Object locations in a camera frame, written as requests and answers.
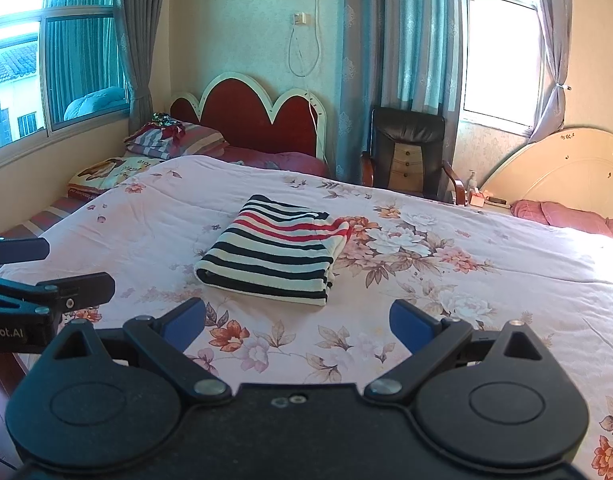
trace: black leather chair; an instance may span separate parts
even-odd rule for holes
[[[444,171],[455,186],[457,204],[465,205],[464,184],[442,159],[444,132],[440,116],[374,108],[371,154],[362,153],[362,184],[438,200]]]

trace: screw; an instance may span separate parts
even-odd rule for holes
[[[292,402],[293,404],[304,404],[307,400],[308,399],[306,396],[303,396],[302,394],[291,395],[288,397],[288,401]]]
[[[372,394],[395,395],[401,390],[401,383],[394,379],[376,379],[368,387]]]
[[[286,397],[276,397],[270,403],[276,408],[286,408],[288,406],[288,399]]]
[[[226,384],[218,379],[202,379],[193,385],[193,391],[200,395],[215,397],[226,391]]]

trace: headboard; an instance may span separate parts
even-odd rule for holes
[[[324,106],[299,88],[285,92],[273,104],[255,79],[225,72],[211,81],[200,101],[188,92],[174,95],[171,116],[218,130],[239,148],[324,157]]]
[[[569,128],[513,154],[481,187],[507,203],[560,202],[613,218],[613,134]]]

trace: beige wall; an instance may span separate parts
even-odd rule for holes
[[[564,127],[593,126],[613,133],[613,0],[573,0]],[[495,170],[526,139],[506,132],[462,123],[453,164],[462,178],[468,170],[478,181]]]
[[[306,81],[291,74],[288,41],[291,15],[313,17],[314,0],[171,0],[171,89],[197,97],[222,72],[257,79],[272,99],[307,86],[327,111],[329,132],[336,127],[341,65],[341,0],[320,0],[321,59]],[[312,66],[316,48],[313,26],[296,30],[304,64]],[[297,52],[294,43],[294,54]],[[296,72],[299,61],[294,62]]]
[[[150,89],[154,109],[166,111],[171,99],[169,0],[163,0],[155,36]],[[121,120],[56,142],[0,168],[0,233],[29,219],[66,193],[82,168],[124,152],[128,121]]]

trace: window sill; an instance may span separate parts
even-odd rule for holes
[[[48,135],[46,129],[38,130],[29,136],[19,140],[14,140],[10,144],[0,148],[0,168],[7,164],[19,160],[23,156],[30,155],[37,150],[46,148],[60,140],[65,140],[78,134],[106,126],[106,124],[115,123],[128,117],[128,108],[100,115],[76,124],[71,124],[62,128],[51,135]]]
[[[524,124],[518,124],[512,121],[499,119],[497,117],[468,112],[466,110],[462,110],[459,120],[460,122],[479,124],[480,126],[484,126],[486,128],[492,128],[493,130],[499,130],[501,132],[506,132],[520,137],[530,137],[533,133],[533,129],[529,126],[525,126]]]

